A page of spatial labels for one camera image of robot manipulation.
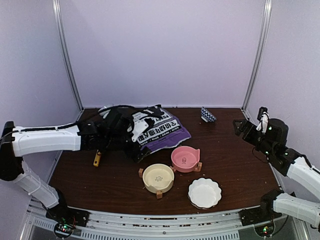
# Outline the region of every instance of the blue and white patterned object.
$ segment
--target blue and white patterned object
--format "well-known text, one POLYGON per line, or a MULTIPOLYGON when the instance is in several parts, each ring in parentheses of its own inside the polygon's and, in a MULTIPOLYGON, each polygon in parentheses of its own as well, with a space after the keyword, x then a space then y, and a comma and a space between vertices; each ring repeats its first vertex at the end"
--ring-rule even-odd
POLYGON ((217 120, 216 117, 205 107, 201 108, 201 118, 207 123, 213 123, 217 120))

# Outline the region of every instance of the wooden table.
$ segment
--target wooden table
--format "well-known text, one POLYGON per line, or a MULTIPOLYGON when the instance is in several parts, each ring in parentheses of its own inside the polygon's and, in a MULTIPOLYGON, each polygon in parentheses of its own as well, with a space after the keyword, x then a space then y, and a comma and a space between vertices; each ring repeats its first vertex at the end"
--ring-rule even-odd
MULTIPOLYGON (((139 168, 151 164, 171 165, 172 149, 147 156, 140 163, 126 159, 123 152, 108 152, 99 167, 93 166, 96 151, 63 152, 50 184, 60 189, 69 206, 123 214, 173 215, 211 213, 248 208, 278 188, 273 172, 252 155, 250 144, 234 134, 232 121, 243 119, 240 109, 214 108, 215 123, 201 120, 199 108, 168 108, 191 133, 182 144, 200 149, 201 172, 176 172, 172 189, 157 200, 144 188, 139 168), (211 178, 222 189, 216 207, 200 210, 191 205, 187 193, 193 180, 211 178)), ((86 109, 82 118, 95 113, 86 109)))

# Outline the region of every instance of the white wall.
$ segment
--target white wall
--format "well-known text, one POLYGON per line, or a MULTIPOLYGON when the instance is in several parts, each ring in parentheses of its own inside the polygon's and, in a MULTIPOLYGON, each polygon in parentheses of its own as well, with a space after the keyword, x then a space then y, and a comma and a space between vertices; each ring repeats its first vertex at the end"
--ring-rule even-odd
MULTIPOLYGON (((68 82, 51 0, 0 1, 0 131, 73 122, 79 111, 68 82)), ((56 153, 24 159, 44 180, 56 153)), ((0 239, 18 236, 29 197, 0 180, 0 239)))
MULTIPOLYGON (((320 168, 320 1, 272 2, 263 58, 249 102, 256 120, 260 106, 289 126, 287 146, 320 168)), ((300 184, 283 179, 287 192, 316 199, 300 184)))
POLYGON ((240 107, 260 0, 68 0, 61 12, 85 107, 240 107))

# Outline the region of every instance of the yellow handle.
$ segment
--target yellow handle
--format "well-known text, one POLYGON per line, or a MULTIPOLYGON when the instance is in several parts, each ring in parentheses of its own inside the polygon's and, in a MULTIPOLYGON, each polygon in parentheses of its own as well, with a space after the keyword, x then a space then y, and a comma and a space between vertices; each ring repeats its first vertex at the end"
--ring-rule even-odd
POLYGON ((93 162, 93 166, 99 167, 100 158, 101 158, 101 152, 96 151, 94 162, 93 162))

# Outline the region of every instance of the pink bowl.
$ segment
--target pink bowl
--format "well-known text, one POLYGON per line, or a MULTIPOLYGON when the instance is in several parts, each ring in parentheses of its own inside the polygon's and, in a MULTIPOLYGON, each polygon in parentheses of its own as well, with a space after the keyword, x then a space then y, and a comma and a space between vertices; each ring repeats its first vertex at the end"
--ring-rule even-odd
POLYGON ((200 149, 190 146, 179 146, 171 153, 174 169, 181 173, 189 173, 196 169, 200 161, 200 149))

